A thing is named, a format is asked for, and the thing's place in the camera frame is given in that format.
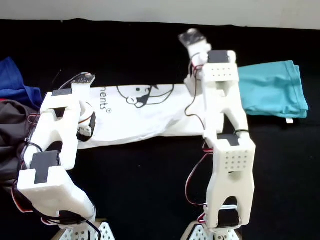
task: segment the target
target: white wall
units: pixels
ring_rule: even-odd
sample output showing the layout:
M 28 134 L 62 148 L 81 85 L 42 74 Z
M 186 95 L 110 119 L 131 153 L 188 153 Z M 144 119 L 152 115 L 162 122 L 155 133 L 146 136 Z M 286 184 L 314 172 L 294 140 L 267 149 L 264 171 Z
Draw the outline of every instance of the white wall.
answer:
M 320 29 L 320 0 L 0 0 L 0 19 Z

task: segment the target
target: white tag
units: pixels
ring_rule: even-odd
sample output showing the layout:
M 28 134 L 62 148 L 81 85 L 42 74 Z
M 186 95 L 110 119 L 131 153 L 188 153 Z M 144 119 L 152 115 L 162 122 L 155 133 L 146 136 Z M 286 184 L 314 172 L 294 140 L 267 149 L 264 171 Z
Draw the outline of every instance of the white tag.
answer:
M 294 120 L 292 118 L 286 118 L 285 121 L 286 121 L 287 124 L 293 124 L 294 123 Z

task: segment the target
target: folded fabric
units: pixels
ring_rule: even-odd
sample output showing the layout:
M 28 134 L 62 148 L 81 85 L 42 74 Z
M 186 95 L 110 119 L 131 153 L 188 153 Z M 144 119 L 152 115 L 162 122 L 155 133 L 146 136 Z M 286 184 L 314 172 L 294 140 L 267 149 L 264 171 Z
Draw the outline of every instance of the folded fabric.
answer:
M 24 85 L 22 75 L 10 57 L 0 61 L 0 98 L 15 100 L 35 110 L 40 109 L 43 101 L 39 88 Z
M 300 70 L 293 61 L 244 66 L 238 71 L 242 106 L 248 115 L 307 117 Z
M 0 186 L 10 192 L 35 110 L 14 100 L 0 101 Z

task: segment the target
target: perforated plate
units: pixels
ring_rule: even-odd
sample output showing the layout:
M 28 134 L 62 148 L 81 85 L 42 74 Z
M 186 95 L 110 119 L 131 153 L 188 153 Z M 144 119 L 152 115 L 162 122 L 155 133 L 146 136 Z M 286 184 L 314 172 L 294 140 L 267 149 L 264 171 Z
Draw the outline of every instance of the perforated plate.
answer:
M 214 235 L 208 235 L 202 225 L 195 226 L 188 240 L 213 240 Z
M 102 222 L 99 230 L 101 233 L 101 240 L 115 240 L 115 237 L 108 223 Z M 94 235 L 94 239 L 98 240 L 97 232 Z M 73 229 L 66 229 L 59 240 L 88 240 L 88 234 L 86 234 L 86 232 L 84 232 L 83 234 L 81 232 L 78 232 L 77 234 L 77 232 L 74 233 Z
M 240 240 L 235 230 L 216 229 L 216 233 L 208 233 L 200 224 L 196 225 L 188 240 Z

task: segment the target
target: black surface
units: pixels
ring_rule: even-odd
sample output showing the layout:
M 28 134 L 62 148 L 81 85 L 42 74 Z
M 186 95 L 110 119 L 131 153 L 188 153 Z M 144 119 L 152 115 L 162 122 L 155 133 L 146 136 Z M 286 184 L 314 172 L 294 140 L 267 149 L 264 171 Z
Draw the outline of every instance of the black surface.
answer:
M 188 53 L 178 40 L 190 25 L 64 21 L 0 21 L 0 58 L 12 56 L 29 86 L 43 93 L 80 72 L 93 87 L 182 83 Z M 244 240 L 319 239 L 320 32 L 234 26 L 196 26 L 217 50 L 234 50 L 239 66 L 293 60 L 300 66 L 308 118 L 286 125 L 276 117 L 249 117 L 256 144 L 255 194 Z M 79 33 L 94 36 L 78 38 Z M 107 218 L 117 240 L 180 239 L 201 213 L 185 200 L 185 181 L 202 157 L 201 137 L 157 137 L 127 145 L 79 150 L 69 173 Z M 205 200 L 209 159 L 190 183 L 190 198 Z M 50 239 L 56 228 L 19 213 L 1 194 L 1 214 L 12 239 Z
M 210 64 L 226 64 L 229 63 L 228 51 L 211 50 L 208 52 L 208 63 Z
M 59 151 L 37 152 L 33 155 L 30 169 L 35 169 L 35 184 L 43 184 L 48 180 L 49 167 L 59 165 Z
M 52 97 L 54 96 L 61 96 L 61 95 L 70 95 L 72 94 L 72 89 L 71 88 L 66 88 L 66 89 L 57 89 L 52 91 Z

